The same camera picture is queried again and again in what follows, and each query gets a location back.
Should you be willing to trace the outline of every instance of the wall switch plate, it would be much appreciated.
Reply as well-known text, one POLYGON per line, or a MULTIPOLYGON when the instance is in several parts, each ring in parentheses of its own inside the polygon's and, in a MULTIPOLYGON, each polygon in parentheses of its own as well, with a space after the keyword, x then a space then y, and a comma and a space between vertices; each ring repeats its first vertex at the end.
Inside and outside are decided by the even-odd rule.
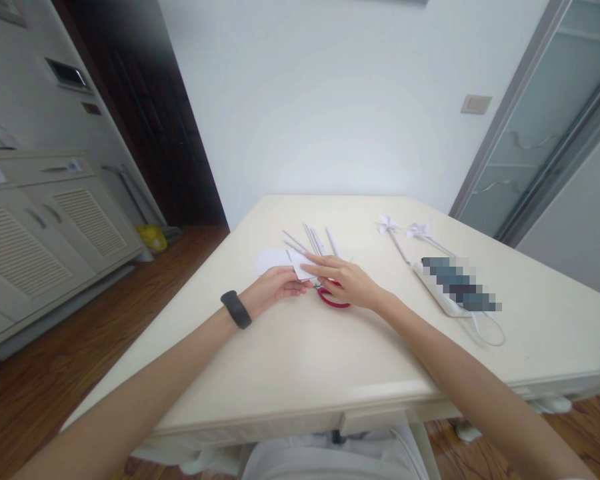
POLYGON ((460 113, 474 113, 476 115, 484 115, 489 108, 493 97, 483 97, 481 95, 467 95, 465 102, 462 104, 460 113))

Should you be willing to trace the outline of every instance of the black wristband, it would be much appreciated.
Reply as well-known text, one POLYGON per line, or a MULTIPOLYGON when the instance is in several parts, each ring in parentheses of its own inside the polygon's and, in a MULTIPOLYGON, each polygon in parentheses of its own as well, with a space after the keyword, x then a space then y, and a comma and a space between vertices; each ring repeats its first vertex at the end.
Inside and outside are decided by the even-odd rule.
POLYGON ((251 317, 249 316, 249 312, 247 312, 247 309, 238 298, 238 294, 235 292, 235 290, 226 292, 222 297, 220 297, 220 301, 227 308, 231 318, 236 325, 238 325, 238 327, 244 330, 250 326, 251 317))

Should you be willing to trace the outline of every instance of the wooden floor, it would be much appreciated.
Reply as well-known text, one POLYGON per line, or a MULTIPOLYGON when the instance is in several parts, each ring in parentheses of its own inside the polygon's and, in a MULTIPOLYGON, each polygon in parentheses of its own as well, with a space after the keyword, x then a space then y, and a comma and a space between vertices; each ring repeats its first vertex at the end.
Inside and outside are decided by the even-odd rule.
MULTIPOLYGON (((192 227, 156 261, 116 283, 87 306, 0 365, 0 479, 10 478, 58 432, 98 380, 192 276, 227 232, 192 227)), ((548 422, 600 478, 600 397, 548 422)), ((448 421, 427 425, 441 476, 517 479, 484 439, 466 445, 448 421)), ((175 480, 177 467, 129 459, 111 480, 175 480)), ((198 480, 231 477, 205 473, 198 480)))

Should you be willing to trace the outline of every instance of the red scissors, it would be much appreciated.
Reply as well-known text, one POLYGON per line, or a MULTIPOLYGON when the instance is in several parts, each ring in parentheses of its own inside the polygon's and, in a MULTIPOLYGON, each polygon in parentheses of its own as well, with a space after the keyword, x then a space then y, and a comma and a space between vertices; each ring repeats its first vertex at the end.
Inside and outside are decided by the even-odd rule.
MULTIPOLYGON (((322 298, 322 301, 324 303, 326 303, 327 305, 330 305, 332 307, 335 307, 335 308, 347 308, 347 307, 351 306, 350 303, 336 303, 334 301, 329 300, 328 298, 325 297, 325 294, 332 295, 332 293, 329 290, 327 290, 326 288, 324 288, 321 283, 318 283, 317 280, 315 280, 315 282, 316 283, 313 283, 313 288, 315 288, 317 290, 318 295, 320 295, 320 298, 322 298)), ((341 286, 340 283, 336 282, 335 280, 332 280, 331 282, 334 285, 337 285, 338 287, 341 286)))

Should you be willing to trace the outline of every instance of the paper stick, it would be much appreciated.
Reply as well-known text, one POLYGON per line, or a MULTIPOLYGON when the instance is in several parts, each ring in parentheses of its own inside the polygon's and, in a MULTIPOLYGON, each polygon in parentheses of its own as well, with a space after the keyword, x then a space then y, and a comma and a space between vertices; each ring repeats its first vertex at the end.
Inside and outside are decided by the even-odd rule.
POLYGON ((318 234, 315 231, 315 229, 311 229, 311 234, 313 235, 315 244, 318 246, 318 250, 320 250, 320 255, 326 255, 327 251, 325 250, 325 246, 320 241, 320 237, 318 237, 318 234))
POLYGON ((395 234, 393 233, 393 230, 392 229, 387 229, 387 230, 388 230, 391 238, 393 239, 393 242, 395 243, 395 246, 398 247, 398 250, 400 250, 400 255, 402 255, 402 258, 404 258, 405 262, 407 262, 407 265, 410 265, 411 262, 407 258, 407 254, 405 253, 405 251, 402 250, 402 247, 398 243, 398 239, 395 237, 395 234))
POLYGON ((293 240, 294 242, 296 242, 296 244, 298 245, 298 247, 302 248, 303 251, 307 251, 308 248, 306 248, 302 243, 298 242, 298 240, 296 240, 295 238, 293 238, 293 236, 286 230, 282 230, 282 232, 284 232, 284 234, 286 234, 291 240, 293 240))
POLYGON ((438 242, 436 242, 436 240, 432 239, 431 237, 425 237, 425 238, 427 240, 429 240, 432 244, 434 244, 436 247, 438 247, 440 250, 442 250, 443 252, 448 253, 449 256, 451 256, 451 257, 457 257, 457 255, 454 252, 452 252, 448 248, 443 247, 442 245, 440 245, 438 242))
POLYGON ((338 251, 338 247, 335 245, 335 241, 333 240, 333 237, 331 236, 329 227, 325 228, 325 230, 327 231, 327 236, 329 237, 329 242, 331 242, 331 248, 333 249, 333 254, 336 257, 340 258, 340 252, 338 251))
POLYGON ((311 242, 311 246, 313 248, 313 252, 316 255, 320 255, 320 252, 318 252, 318 248, 316 248, 315 243, 313 241, 313 237, 311 236, 311 230, 309 230, 309 226, 302 222, 302 226, 305 228, 305 232, 307 233, 307 236, 309 237, 309 241, 311 242))
POLYGON ((292 249, 296 250, 296 252, 298 252, 300 255, 304 255, 305 252, 303 252, 302 250, 300 250, 298 247, 296 247, 294 244, 292 244, 289 240, 285 240, 285 243, 290 246, 292 249))

